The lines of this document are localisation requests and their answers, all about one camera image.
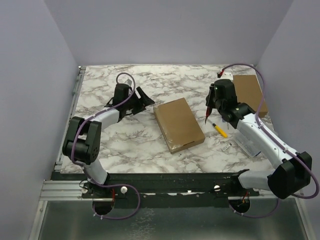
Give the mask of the brown cardboard express box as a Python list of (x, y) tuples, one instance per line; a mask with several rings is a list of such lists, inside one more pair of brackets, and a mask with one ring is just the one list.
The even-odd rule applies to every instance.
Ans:
[(185, 98), (157, 105), (153, 113), (171, 154), (205, 141), (205, 134)]

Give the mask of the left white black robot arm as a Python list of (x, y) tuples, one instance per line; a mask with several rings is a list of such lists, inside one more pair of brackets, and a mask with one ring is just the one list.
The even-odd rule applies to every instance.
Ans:
[(111, 186), (106, 182), (108, 172), (97, 160), (102, 130), (117, 124), (128, 115), (136, 115), (155, 102), (138, 86), (133, 89), (125, 83), (116, 84), (113, 97), (98, 113), (88, 117), (74, 116), (69, 121), (62, 145), (62, 154), (82, 168), (93, 183), (97, 196), (106, 197)]

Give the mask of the red black utility knife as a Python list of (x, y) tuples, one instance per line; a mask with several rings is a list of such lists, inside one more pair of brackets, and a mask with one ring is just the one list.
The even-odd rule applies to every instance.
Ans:
[(205, 123), (205, 124), (207, 123), (207, 120), (208, 120), (209, 116), (211, 115), (212, 110), (213, 110), (212, 107), (209, 107), (209, 106), (208, 106), (208, 107), (206, 108), (205, 120), (204, 120), (204, 123)]

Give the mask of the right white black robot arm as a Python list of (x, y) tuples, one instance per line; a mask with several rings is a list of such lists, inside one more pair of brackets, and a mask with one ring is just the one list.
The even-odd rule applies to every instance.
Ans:
[(240, 171), (229, 184), (234, 195), (240, 196), (247, 189), (261, 189), (285, 199), (310, 184), (312, 157), (288, 146), (263, 124), (248, 104), (238, 102), (231, 80), (212, 83), (205, 100), (207, 116), (216, 109), (225, 122), (253, 142), (274, 168), (273, 171)]

